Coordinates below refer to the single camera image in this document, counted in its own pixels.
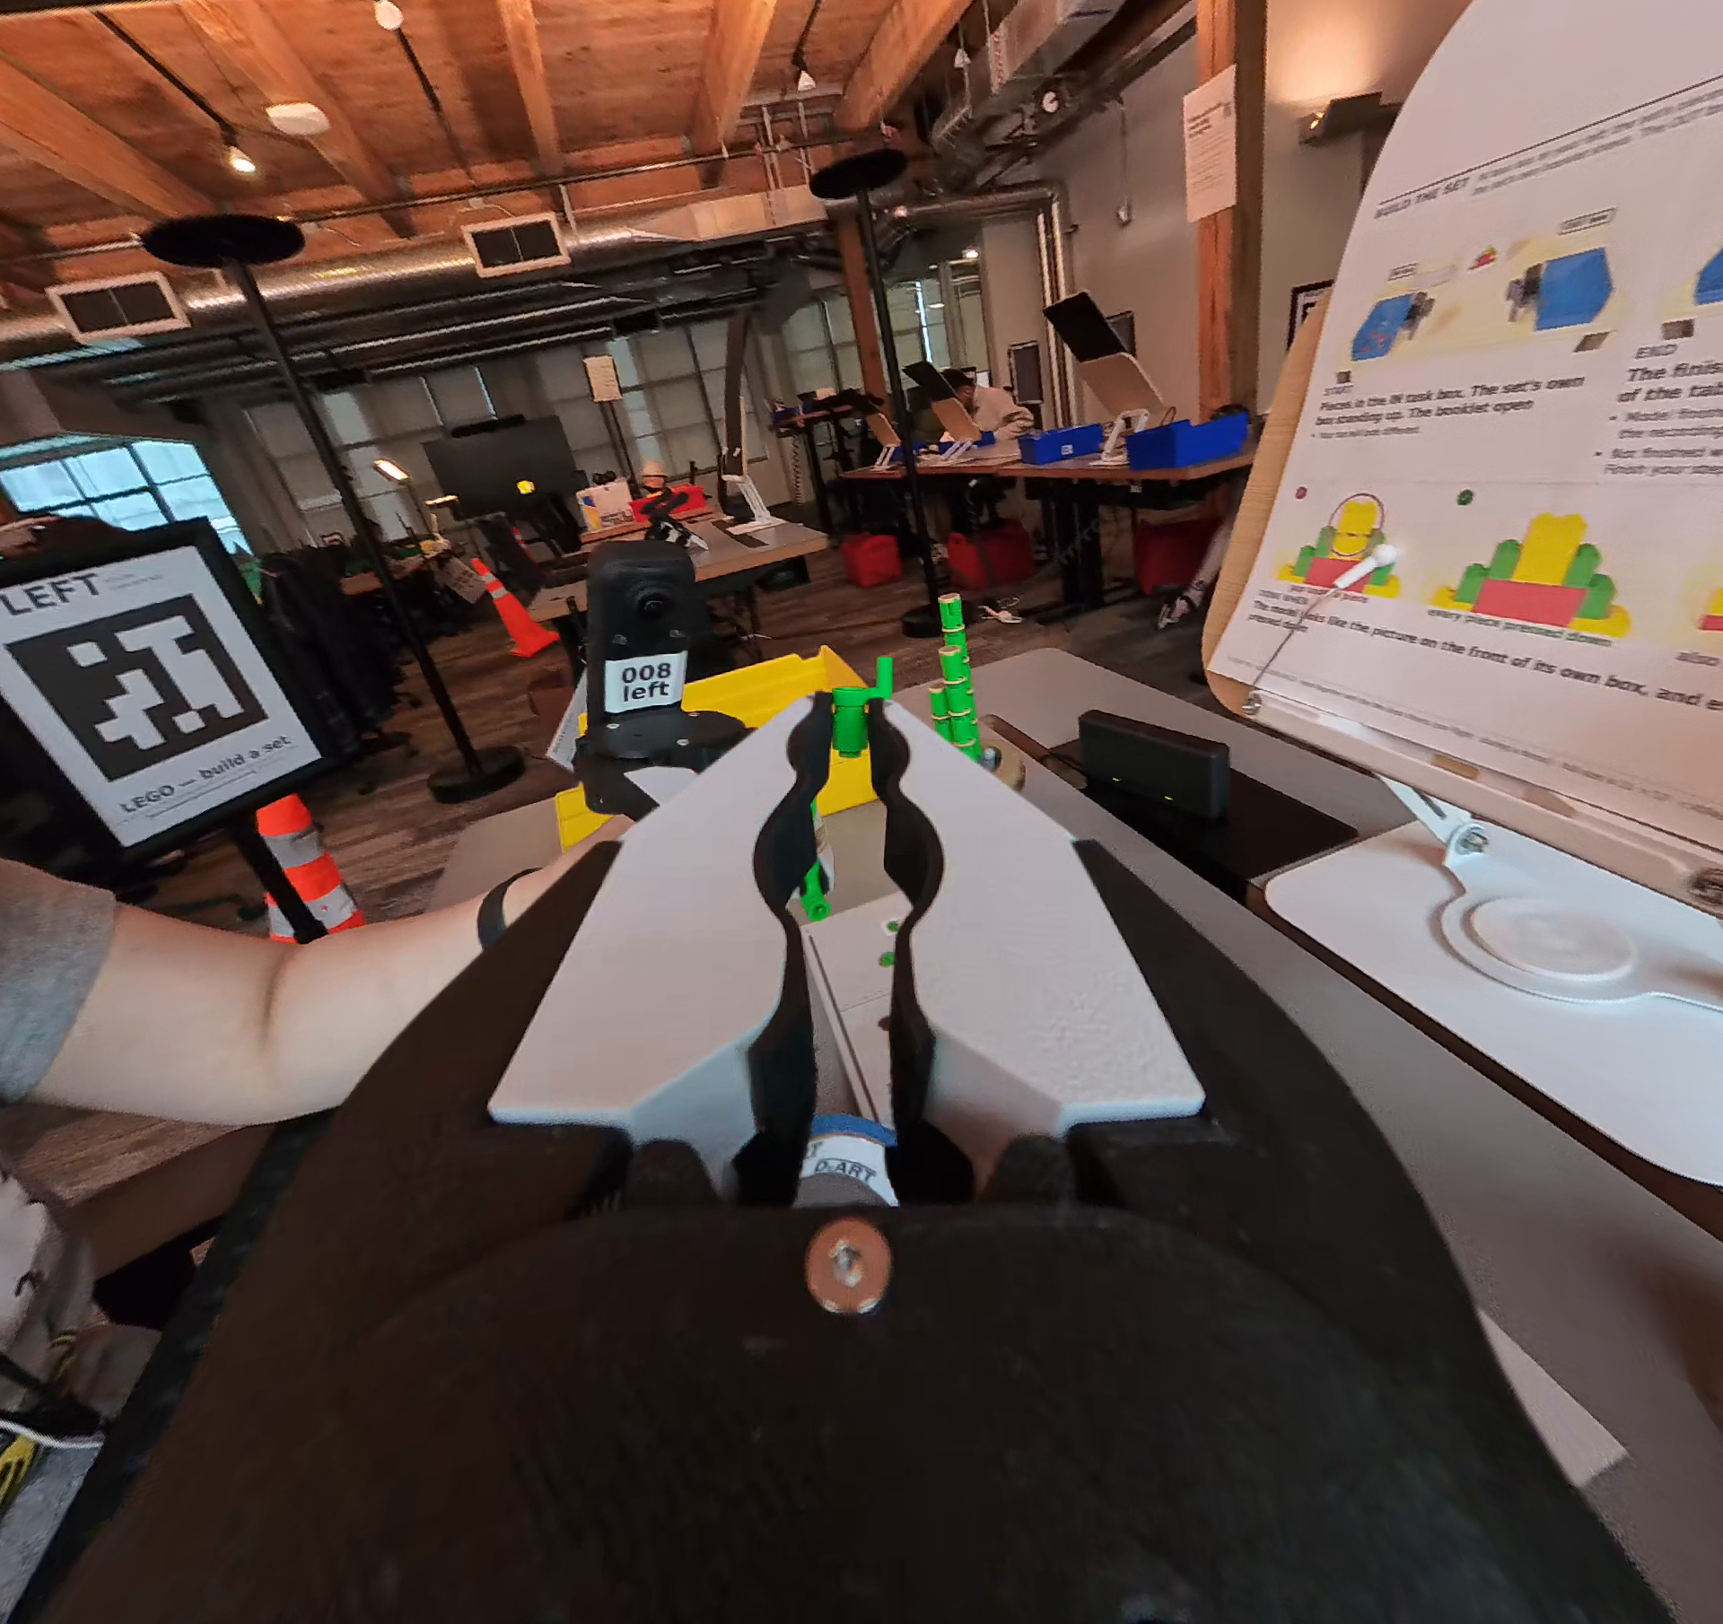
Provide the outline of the yellow plastic bin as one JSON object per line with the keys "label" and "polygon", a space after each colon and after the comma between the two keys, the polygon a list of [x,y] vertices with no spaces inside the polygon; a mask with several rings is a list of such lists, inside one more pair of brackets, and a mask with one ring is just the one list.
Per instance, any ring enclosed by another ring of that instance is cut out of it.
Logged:
{"label": "yellow plastic bin", "polygon": [[[684,688],[682,706],[689,711],[716,711],[743,722],[749,731],[765,727],[783,709],[815,693],[840,689],[869,691],[860,675],[829,646],[811,655],[781,655],[743,666]],[[831,817],[872,801],[872,774],[863,758],[831,756],[829,779],[817,799],[817,810]],[[587,790],[573,784],[557,793],[555,820],[564,851],[578,847],[596,835],[609,817],[589,806]]]}

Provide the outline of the black wall monitor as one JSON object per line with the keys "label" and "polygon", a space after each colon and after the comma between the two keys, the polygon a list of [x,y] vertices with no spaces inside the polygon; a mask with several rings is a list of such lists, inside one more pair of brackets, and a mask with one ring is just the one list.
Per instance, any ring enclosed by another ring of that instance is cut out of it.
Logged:
{"label": "black wall monitor", "polygon": [[548,496],[578,492],[583,469],[557,418],[504,417],[422,442],[438,494],[463,517],[512,514]]}

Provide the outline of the person's left forearm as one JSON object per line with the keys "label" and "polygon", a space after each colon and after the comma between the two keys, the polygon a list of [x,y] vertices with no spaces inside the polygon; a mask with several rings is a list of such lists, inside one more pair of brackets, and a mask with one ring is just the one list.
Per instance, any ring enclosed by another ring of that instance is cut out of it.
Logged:
{"label": "person's left forearm", "polygon": [[[508,926],[600,847],[517,883]],[[329,1111],[483,953],[479,901],[294,946],[108,896],[95,985],[23,1102],[221,1127]]]}

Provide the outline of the blue masking tape roll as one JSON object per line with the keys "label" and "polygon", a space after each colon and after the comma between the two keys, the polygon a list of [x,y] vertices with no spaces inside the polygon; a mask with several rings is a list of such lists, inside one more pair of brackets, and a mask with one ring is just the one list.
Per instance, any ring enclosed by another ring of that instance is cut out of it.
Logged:
{"label": "blue masking tape roll", "polygon": [[790,1204],[797,1210],[896,1208],[896,1133],[872,1118],[815,1115]]}

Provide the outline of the lego instruction booklet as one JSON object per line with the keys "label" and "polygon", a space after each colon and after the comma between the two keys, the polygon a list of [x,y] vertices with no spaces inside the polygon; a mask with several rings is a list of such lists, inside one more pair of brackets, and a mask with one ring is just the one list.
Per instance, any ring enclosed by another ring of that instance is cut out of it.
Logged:
{"label": "lego instruction booklet", "polygon": [[[822,1111],[847,1111],[890,1127],[894,935],[901,896],[837,912],[802,928],[810,993],[817,1003],[820,1055],[840,1072],[847,1097],[822,1097]],[[1475,1308],[1479,1326],[1519,1405],[1565,1477],[1585,1488],[1626,1463],[1626,1447],[1497,1323]]]}

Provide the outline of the black framed marker sign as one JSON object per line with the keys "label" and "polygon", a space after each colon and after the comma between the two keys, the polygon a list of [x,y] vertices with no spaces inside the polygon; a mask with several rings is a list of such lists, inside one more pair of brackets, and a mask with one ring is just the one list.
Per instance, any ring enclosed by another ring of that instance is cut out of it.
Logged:
{"label": "black framed marker sign", "polygon": [[4,528],[4,765],[106,881],[230,838],[275,942],[321,924],[257,833],[339,752],[210,522]]}

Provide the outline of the green lego stud with handle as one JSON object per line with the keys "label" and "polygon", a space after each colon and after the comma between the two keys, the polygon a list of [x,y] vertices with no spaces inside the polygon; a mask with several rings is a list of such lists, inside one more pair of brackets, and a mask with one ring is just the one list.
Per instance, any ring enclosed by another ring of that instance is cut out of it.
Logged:
{"label": "green lego stud with handle", "polygon": [[833,684],[829,697],[831,749],[844,759],[862,758],[871,747],[871,711],[894,698],[894,657],[883,653],[876,659],[872,684]]}

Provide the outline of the lego bamboo pot model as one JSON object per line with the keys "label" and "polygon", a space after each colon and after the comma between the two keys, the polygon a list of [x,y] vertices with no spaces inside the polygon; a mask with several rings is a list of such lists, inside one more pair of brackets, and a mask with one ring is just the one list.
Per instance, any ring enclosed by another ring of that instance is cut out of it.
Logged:
{"label": "lego bamboo pot model", "polygon": [[980,718],[966,605],[960,594],[939,598],[937,621],[939,682],[928,695],[933,729],[1002,786],[1021,792],[1027,781],[1023,754],[1009,740],[985,731]]}

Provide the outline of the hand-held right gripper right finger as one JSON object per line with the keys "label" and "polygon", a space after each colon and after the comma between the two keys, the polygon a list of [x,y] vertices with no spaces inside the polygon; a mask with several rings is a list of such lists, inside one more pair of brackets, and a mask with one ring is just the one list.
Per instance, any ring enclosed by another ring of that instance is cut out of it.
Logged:
{"label": "hand-held right gripper right finger", "polygon": [[908,908],[889,1011],[890,1177],[964,1203],[1020,1140],[1185,1122],[1204,1088],[1059,822],[872,706],[881,862]]}

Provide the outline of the orange traffic cone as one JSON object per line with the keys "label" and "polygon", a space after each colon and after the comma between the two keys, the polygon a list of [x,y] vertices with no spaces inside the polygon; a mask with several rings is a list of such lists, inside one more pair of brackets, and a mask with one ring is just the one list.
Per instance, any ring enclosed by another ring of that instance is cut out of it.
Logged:
{"label": "orange traffic cone", "polygon": [[510,655],[515,661],[533,661],[558,644],[558,636],[548,625],[531,619],[528,607],[506,589],[483,558],[470,558],[469,566],[483,583],[485,596],[508,634]]}
{"label": "orange traffic cone", "polygon": [[259,810],[255,826],[271,860],[277,860],[287,885],[321,932],[334,935],[368,924],[300,795],[284,795]]}

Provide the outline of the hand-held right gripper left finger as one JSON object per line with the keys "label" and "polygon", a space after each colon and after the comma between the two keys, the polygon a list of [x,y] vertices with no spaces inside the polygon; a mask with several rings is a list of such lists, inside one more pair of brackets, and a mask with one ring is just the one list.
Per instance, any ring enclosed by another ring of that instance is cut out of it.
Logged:
{"label": "hand-held right gripper left finger", "polygon": [[754,731],[614,847],[488,1098],[503,1125],[691,1147],[745,1204],[793,1201],[815,1118],[802,924],[826,697]]}

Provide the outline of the black pole stand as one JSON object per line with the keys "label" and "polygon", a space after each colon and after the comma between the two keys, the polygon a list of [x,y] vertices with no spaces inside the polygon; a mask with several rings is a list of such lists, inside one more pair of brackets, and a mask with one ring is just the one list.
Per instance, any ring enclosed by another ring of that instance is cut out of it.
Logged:
{"label": "black pole stand", "polygon": [[838,264],[849,300],[858,365],[865,388],[880,395],[898,451],[899,474],[908,494],[923,596],[903,612],[901,632],[912,641],[941,637],[941,598],[950,594],[937,566],[935,539],[921,485],[908,395],[898,361],[889,282],[876,234],[876,192],[896,185],[908,160],[894,146],[849,153],[813,173],[810,190],[833,221]]}
{"label": "black pole stand", "polygon": [[454,747],[456,761],[438,765],[427,775],[429,795],[442,804],[463,804],[519,783],[526,770],[524,752],[513,745],[481,747],[465,729],[443,673],[420,634],[418,623],[404,607],[397,578],[384,558],[375,526],[363,508],[348,463],[338,451],[312,390],[259,286],[257,264],[287,262],[303,252],[305,239],[300,226],[289,219],[264,214],[192,214],[154,223],[142,235],[140,244],[149,257],[163,266],[223,273],[244,300],[250,321],[268,347],[269,359],[278,370],[312,451],[323,472],[334,483],[354,528],[355,544],[370,562],[390,618],[399,630],[399,639],[409,650]]}

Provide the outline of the tablet on wooden stand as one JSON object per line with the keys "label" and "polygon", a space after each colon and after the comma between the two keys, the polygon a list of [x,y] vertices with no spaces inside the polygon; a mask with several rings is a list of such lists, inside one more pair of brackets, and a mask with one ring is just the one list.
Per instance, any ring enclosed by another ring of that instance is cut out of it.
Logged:
{"label": "tablet on wooden stand", "polygon": [[1075,293],[1050,302],[1043,307],[1043,318],[1073,357],[1081,383],[1106,418],[1124,417],[1149,427],[1172,420],[1167,399],[1091,295]]}

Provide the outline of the white stand base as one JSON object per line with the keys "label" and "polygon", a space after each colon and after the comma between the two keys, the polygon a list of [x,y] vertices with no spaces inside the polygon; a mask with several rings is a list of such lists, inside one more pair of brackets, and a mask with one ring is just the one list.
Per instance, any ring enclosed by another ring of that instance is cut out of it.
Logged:
{"label": "white stand base", "polygon": [[1721,1183],[1720,919],[1492,824],[1283,869],[1267,908],[1639,1160]]}

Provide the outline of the black rectangular device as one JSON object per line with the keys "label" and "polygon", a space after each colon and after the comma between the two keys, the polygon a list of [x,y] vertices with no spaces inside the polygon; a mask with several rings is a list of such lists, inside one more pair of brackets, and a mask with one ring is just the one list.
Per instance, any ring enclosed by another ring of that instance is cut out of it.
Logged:
{"label": "black rectangular device", "polygon": [[1230,813],[1233,756],[1224,741],[1088,709],[1079,716],[1077,761],[1093,788],[1116,788],[1206,824]]}

